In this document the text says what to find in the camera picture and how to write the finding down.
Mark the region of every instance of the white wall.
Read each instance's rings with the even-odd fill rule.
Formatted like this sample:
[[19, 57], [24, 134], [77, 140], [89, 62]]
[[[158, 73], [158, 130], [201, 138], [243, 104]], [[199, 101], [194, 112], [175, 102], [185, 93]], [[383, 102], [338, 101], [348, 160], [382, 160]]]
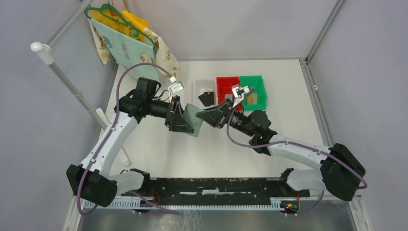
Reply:
[[312, 71], [335, 141], [367, 170], [372, 230], [407, 230], [408, 1], [349, 0]]
[[[0, 12], [0, 230], [61, 230], [72, 195], [65, 175], [95, 144], [99, 127], [30, 50], [78, 0], [5, 1]], [[106, 107], [113, 64], [97, 57], [86, 17], [55, 46], [55, 61], [94, 107]]]
[[191, 60], [305, 57], [336, 0], [128, 2], [179, 60]]

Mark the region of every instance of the robotic arm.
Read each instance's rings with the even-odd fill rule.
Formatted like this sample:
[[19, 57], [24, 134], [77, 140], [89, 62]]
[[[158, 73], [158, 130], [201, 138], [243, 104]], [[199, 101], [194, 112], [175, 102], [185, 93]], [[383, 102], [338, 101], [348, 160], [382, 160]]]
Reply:
[[[89, 162], [93, 165], [84, 179], [81, 192], [83, 199], [106, 207], [116, 195], [142, 187], [144, 178], [149, 177], [146, 172], [134, 169], [115, 176], [109, 176], [109, 173], [126, 138], [142, 118], [150, 115], [164, 118], [169, 131], [184, 132], [192, 136], [198, 136], [202, 121], [214, 128], [223, 128], [227, 124], [228, 136], [231, 126], [252, 137], [249, 145], [246, 145], [235, 142], [229, 136], [235, 144], [253, 148], [260, 154], [288, 158], [311, 167], [311, 170], [289, 168], [282, 173], [280, 180], [292, 189], [328, 190], [345, 201], [351, 201], [354, 197], [365, 175], [365, 169], [350, 151], [341, 144], [335, 144], [333, 147], [316, 146], [284, 137], [269, 129], [271, 122], [264, 111], [255, 110], [249, 116], [235, 111], [245, 94], [250, 93], [248, 87], [234, 87], [234, 101], [226, 99], [222, 104], [205, 110], [187, 104], [186, 110], [183, 110], [179, 96], [172, 97], [169, 103], [155, 100], [158, 84], [154, 80], [139, 78], [136, 88], [119, 100], [120, 112], [114, 114], [112, 122], [95, 148], [79, 166], [71, 165], [68, 168], [68, 180], [75, 195], [85, 172], [84, 167]], [[117, 124], [113, 126], [116, 116]], [[99, 154], [93, 159], [98, 148]], [[334, 156], [346, 166], [328, 156]]]

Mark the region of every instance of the plastic bin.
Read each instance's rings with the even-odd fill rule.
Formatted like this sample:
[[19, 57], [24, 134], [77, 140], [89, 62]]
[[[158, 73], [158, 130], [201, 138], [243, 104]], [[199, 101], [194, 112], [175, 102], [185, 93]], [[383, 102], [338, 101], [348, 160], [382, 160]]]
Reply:
[[244, 99], [243, 107], [245, 110], [265, 110], [267, 107], [267, 93], [265, 91], [264, 81], [262, 76], [240, 76], [241, 86], [249, 86], [254, 88], [257, 94], [256, 104], [248, 104], [248, 99]]
[[217, 92], [216, 92], [216, 82], [214, 79], [198, 79], [193, 83], [193, 102], [199, 108], [208, 108], [203, 105], [203, 103], [198, 98], [200, 95], [204, 94], [204, 92], [212, 91], [214, 92], [214, 104], [217, 104]]
[[[240, 78], [236, 77], [217, 77], [217, 97], [218, 104], [225, 101], [227, 96], [232, 97], [232, 86], [239, 85]], [[238, 105], [238, 110], [242, 110], [242, 104]]]

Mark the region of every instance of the white table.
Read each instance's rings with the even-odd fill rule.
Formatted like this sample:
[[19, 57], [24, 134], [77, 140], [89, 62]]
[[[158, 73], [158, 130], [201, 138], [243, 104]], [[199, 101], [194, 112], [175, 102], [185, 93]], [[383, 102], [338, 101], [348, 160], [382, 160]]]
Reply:
[[[323, 144], [298, 60], [194, 61], [179, 64], [181, 73], [178, 80], [185, 87], [179, 92], [183, 107], [186, 103], [193, 104], [192, 86], [196, 79], [262, 75], [268, 95], [266, 112], [272, 122], [270, 128], [299, 141]], [[116, 104], [116, 86], [124, 70], [120, 66], [115, 77], [106, 112], [109, 119]], [[159, 93], [167, 89], [170, 83], [163, 76], [161, 80], [164, 84]], [[119, 95], [125, 95], [136, 83], [136, 79], [126, 76]], [[248, 143], [250, 139], [234, 129], [231, 135], [241, 143]], [[151, 177], [279, 177], [289, 167], [308, 169], [302, 164], [258, 154], [252, 149], [233, 144], [226, 135], [226, 127], [216, 129], [203, 123], [200, 136], [194, 138], [169, 132], [164, 119], [152, 116], [142, 119], [123, 147], [132, 162], [126, 169], [138, 168], [149, 172]], [[117, 158], [111, 174], [117, 174], [122, 169], [125, 167]]]

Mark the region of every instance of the red object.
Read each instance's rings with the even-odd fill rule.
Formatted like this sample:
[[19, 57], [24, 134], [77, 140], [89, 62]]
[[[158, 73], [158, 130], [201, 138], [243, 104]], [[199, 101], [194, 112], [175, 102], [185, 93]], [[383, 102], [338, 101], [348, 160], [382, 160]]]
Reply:
[[[240, 78], [235, 77], [217, 77], [217, 95], [218, 104], [221, 104], [226, 99], [225, 95], [232, 95], [232, 86], [239, 85]], [[237, 107], [239, 111], [242, 111], [242, 103]]]

